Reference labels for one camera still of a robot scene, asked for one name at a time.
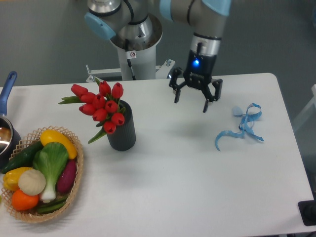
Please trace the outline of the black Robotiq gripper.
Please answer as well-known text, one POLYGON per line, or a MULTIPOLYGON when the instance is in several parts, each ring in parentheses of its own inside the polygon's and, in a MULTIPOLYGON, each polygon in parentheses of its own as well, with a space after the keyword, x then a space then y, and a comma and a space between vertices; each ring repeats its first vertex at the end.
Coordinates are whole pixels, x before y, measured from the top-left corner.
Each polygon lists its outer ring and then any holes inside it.
POLYGON ((180 67, 177 67, 171 73, 169 87, 173 89, 173 93, 175 95, 174 103, 178 103, 181 94, 181 88, 186 84, 191 88, 201 90, 205 96, 206 101, 203 107, 203 113, 206 113, 209 103, 218 101, 220 99, 223 80, 211 79, 216 58, 216 55, 199 55, 196 52, 190 50, 185 71, 183 71, 180 67), (182 75, 185 81, 178 84, 177 80, 182 75), (215 88, 214 95, 211 93, 208 86, 210 83, 215 88))

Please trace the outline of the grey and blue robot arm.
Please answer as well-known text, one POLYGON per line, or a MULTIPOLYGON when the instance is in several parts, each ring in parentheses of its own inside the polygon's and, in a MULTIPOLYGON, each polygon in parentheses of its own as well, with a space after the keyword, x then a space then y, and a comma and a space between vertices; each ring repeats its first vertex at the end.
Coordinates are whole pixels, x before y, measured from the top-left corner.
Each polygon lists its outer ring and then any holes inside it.
MULTIPOLYGON (((160 21, 148 11, 146 0, 90 0, 85 22, 98 37, 109 40, 118 51, 123 80, 156 77, 156 45, 162 37, 160 21)), ((221 96, 222 80, 212 71, 221 44, 229 0, 161 0, 161 15, 192 27, 194 33, 187 65, 170 74, 175 97, 188 86, 205 96, 205 108, 221 96)))

